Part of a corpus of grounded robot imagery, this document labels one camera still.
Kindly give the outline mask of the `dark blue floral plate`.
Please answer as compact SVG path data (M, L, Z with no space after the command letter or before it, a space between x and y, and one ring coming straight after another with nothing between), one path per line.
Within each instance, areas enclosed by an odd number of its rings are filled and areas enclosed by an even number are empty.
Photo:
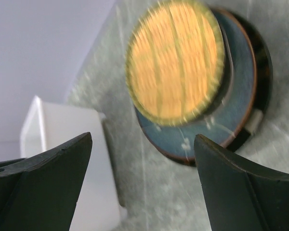
M178 127L157 125L135 111L142 132L153 146L170 160L187 166L195 165L195 135L203 134L222 147L234 141L250 116L256 95L256 58L246 30L229 11L211 10L226 41L230 83L224 96L204 117Z

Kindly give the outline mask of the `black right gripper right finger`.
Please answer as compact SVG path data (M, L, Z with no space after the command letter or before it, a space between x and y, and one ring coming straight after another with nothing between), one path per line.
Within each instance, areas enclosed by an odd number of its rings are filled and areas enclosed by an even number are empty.
M289 174L219 146L194 141L196 166L213 231L289 231Z

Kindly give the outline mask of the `round woven bamboo mat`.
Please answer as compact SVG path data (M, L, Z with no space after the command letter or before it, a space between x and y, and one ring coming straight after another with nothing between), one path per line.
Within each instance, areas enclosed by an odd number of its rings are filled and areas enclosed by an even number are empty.
M134 106L162 126L204 113L221 85L225 48L208 5L162 0L138 19L126 51L126 85Z

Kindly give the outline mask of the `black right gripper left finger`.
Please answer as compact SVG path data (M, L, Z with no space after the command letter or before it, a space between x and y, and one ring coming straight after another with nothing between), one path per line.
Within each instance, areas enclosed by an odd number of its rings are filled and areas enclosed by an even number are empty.
M86 132L30 158L0 162L0 231L67 231L92 151Z

